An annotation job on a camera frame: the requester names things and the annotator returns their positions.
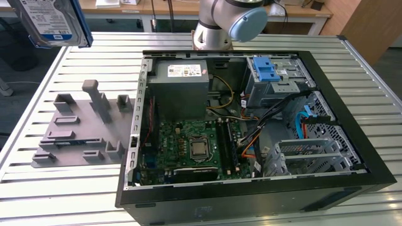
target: white label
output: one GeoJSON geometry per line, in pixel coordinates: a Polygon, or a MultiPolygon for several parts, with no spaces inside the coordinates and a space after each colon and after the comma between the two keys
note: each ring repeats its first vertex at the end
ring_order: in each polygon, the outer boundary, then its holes
{"type": "Polygon", "coordinates": [[[200,65],[169,65],[168,77],[193,77],[201,76],[200,65]]]}
{"type": "Polygon", "coordinates": [[[261,165],[256,161],[253,162],[253,168],[257,170],[257,172],[261,171],[261,165]]]}
{"type": "Polygon", "coordinates": [[[57,142],[57,143],[54,143],[56,145],[70,145],[70,143],[69,142],[57,142]]]}
{"type": "Polygon", "coordinates": [[[279,74],[287,74],[285,70],[277,70],[279,74]]]}
{"type": "Polygon", "coordinates": [[[53,35],[53,38],[54,38],[54,39],[62,39],[62,36],[54,34],[54,35],[53,35]]]}
{"type": "Polygon", "coordinates": [[[33,25],[48,39],[69,39],[72,33],[62,13],[56,10],[53,0],[20,0],[33,25]]]}
{"type": "Polygon", "coordinates": [[[138,11],[137,10],[121,10],[121,13],[138,13],[138,11]]]}
{"type": "Polygon", "coordinates": [[[240,103],[241,103],[241,108],[245,108],[247,107],[247,101],[241,100],[240,103]]]}

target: hard drive label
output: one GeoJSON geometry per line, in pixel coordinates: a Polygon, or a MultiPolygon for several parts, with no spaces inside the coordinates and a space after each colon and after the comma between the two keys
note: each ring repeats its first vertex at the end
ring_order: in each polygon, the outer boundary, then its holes
{"type": "Polygon", "coordinates": [[[33,25],[42,37],[49,40],[68,40],[72,32],[62,13],[53,0],[20,0],[33,25]]]}

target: ram slot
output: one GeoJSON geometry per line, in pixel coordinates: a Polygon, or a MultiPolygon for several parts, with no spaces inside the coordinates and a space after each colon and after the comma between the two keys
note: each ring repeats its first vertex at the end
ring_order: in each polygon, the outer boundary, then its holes
{"type": "Polygon", "coordinates": [[[231,123],[227,120],[227,133],[228,133],[228,139],[229,139],[229,149],[231,149],[231,160],[232,160],[232,165],[235,168],[235,171],[239,171],[239,160],[237,160],[237,153],[236,153],[236,143],[233,141],[232,137],[232,128],[231,128],[231,123]]]}
{"type": "Polygon", "coordinates": [[[235,171],[235,165],[232,163],[232,153],[231,153],[231,145],[229,145],[229,131],[227,130],[227,122],[217,121],[215,123],[216,128],[216,136],[217,136],[217,147],[219,147],[219,156],[220,156],[220,164],[221,171],[227,175],[235,171]]]}

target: blue hard drive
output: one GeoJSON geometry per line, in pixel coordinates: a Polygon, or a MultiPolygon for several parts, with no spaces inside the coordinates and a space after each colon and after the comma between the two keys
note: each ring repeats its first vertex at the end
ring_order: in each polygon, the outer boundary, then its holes
{"type": "Polygon", "coordinates": [[[77,0],[8,0],[38,48],[90,47],[93,38],[77,0]]]}

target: open computer tower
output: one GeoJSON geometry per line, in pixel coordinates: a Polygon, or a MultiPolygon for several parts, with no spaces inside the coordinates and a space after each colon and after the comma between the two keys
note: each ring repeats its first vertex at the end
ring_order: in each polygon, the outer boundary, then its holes
{"type": "Polygon", "coordinates": [[[141,225],[324,210],[392,183],[309,52],[144,52],[116,195],[141,225]]]}

